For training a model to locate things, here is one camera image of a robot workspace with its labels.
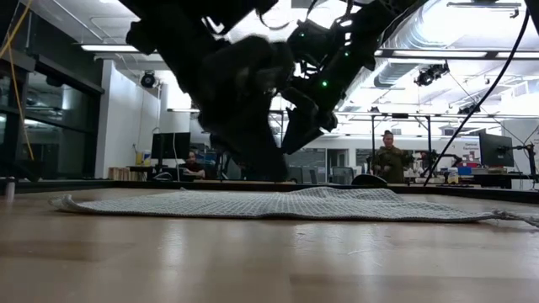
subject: monitor stand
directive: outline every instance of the monitor stand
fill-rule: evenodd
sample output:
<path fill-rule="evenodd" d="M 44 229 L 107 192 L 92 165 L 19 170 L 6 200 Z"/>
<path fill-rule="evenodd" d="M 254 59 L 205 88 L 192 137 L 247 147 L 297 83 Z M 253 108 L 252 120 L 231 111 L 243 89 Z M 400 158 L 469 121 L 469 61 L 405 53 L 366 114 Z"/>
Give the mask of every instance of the monitor stand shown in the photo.
<path fill-rule="evenodd" d="M 508 149 L 512 150 L 525 150 L 525 152 L 528 152 L 528 161 L 530 162 L 530 175 L 533 179 L 534 183 L 539 182 L 539 179 L 537 178 L 537 170 L 536 170 L 536 152 L 535 152 L 535 145 L 532 143 L 526 145 L 526 146 L 513 146 L 513 147 L 507 147 Z"/>
<path fill-rule="evenodd" d="M 161 135 L 161 139 L 159 140 L 159 155 L 157 156 L 157 164 L 155 166 L 155 173 L 159 174 L 163 171 L 163 135 Z"/>

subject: seated person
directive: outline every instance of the seated person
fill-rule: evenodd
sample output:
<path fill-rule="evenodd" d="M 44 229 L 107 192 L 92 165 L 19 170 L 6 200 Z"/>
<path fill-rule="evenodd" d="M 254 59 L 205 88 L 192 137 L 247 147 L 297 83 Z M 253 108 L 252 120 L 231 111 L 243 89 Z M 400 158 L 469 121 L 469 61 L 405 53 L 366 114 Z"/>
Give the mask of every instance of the seated person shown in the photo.
<path fill-rule="evenodd" d="M 196 162 L 196 154 L 194 151 L 189 152 L 189 158 L 185 159 L 185 164 L 179 164 L 179 167 L 184 168 L 184 175 L 195 176 L 195 178 L 205 178 L 204 168 Z"/>

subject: ceiling duct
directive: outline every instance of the ceiling duct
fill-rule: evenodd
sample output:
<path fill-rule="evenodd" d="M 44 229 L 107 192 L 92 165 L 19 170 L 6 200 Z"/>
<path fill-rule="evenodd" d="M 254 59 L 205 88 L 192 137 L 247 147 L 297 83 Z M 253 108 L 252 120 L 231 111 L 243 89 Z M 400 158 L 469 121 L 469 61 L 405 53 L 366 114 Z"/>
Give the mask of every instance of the ceiling duct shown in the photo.
<path fill-rule="evenodd" d="M 417 12 L 403 21 L 400 28 L 395 30 L 392 37 L 382 45 L 382 48 L 392 49 L 443 49 L 453 44 L 462 37 L 458 29 L 453 29 L 451 24 L 456 22 L 453 13 L 447 10 L 449 0 L 428 1 Z M 365 84 L 371 75 L 376 75 L 373 79 L 377 88 L 392 87 L 398 79 L 411 72 L 419 64 L 417 63 L 395 63 L 388 59 L 376 59 L 378 67 L 374 72 L 365 68 L 362 69 L 352 85 L 349 93 Z"/>
<path fill-rule="evenodd" d="M 374 78 L 374 86 L 377 88 L 391 88 L 398 79 L 412 71 L 416 66 L 416 63 L 389 62 Z"/>

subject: person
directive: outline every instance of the person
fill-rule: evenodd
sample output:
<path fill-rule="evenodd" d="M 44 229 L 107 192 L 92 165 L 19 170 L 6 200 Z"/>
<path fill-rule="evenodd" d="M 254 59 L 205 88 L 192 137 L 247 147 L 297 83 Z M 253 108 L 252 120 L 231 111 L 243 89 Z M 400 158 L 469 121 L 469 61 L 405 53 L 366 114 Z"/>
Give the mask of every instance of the person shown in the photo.
<path fill-rule="evenodd" d="M 196 162 L 195 151 L 190 151 L 189 157 L 185 159 L 185 164 L 180 164 L 179 166 L 185 169 L 185 175 L 195 176 L 195 178 L 205 178 L 204 168 Z"/>
<path fill-rule="evenodd" d="M 373 173 L 388 183 L 404 183 L 404 167 L 409 165 L 409 156 L 393 145 L 393 133 L 384 132 L 384 146 L 372 159 Z"/>

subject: white wall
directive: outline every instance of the white wall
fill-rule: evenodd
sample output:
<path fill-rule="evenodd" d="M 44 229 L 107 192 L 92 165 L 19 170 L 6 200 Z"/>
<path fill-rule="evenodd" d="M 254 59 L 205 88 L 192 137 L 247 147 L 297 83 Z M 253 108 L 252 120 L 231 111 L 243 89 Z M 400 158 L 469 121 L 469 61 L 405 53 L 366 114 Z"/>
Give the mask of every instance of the white wall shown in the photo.
<path fill-rule="evenodd" d="M 107 178 L 109 167 L 135 165 L 133 145 L 151 150 L 160 110 L 159 100 L 118 72 L 113 61 L 104 61 L 102 79 L 105 94 L 99 110 L 96 178 Z"/>

